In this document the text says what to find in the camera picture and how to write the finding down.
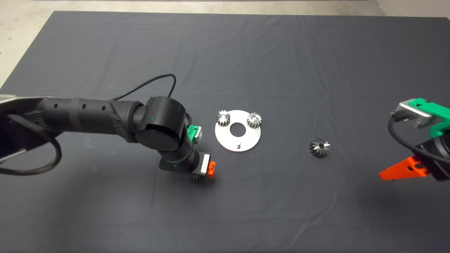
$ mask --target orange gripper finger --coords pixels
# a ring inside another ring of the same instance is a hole
[[[379,173],[383,180],[424,177],[428,174],[429,170],[415,156],[408,157]]]
[[[208,175],[209,178],[213,178],[215,169],[216,162],[210,161],[208,164],[208,169],[206,170],[206,175]]]

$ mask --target circular metal plate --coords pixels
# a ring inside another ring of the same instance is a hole
[[[261,137],[261,126],[251,128],[247,125],[248,112],[241,110],[229,111],[230,121],[227,126],[220,126],[216,123],[216,138],[224,148],[234,151],[243,152],[253,148]],[[235,123],[241,123],[245,127],[245,134],[241,137],[234,136],[230,128]]]

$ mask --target table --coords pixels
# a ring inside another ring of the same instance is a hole
[[[0,251],[448,252],[450,183],[378,172],[411,155],[387,132],[399,102],[450,106],[449,45],[446,18],[55,12],[1,93],[109,99],[173,72],[216,178],[161,171],[156,151],[118,136],[64,133],[53,171],[0,176]],[[217,142],[223,109],[261,114],[256,147]],[[307,151],[319,137],[324,159]]]

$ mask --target metal gear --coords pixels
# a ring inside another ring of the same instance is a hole
[[[247,125],[251,128],[258,128],[261,124],[262,118],[261,115],[257,113],[251,113],[247,117]]]
[[[230,123],[230,114],[222,110],[216,115],[216,120],[221,127],[225,127]]]
[[[203,178],[203,176],[202,175],[191,175],[191,178],[194,180],[200,180]]]
[[[308,150],[313,156],[322,158],[330,153],[330,146],[331,144],[326,140],[315,139],[309,144]]]

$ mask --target concrete floor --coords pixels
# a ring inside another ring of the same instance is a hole
[[[450,17],[450,0],[240,2],[0,0],[0,87],[54,10]]]

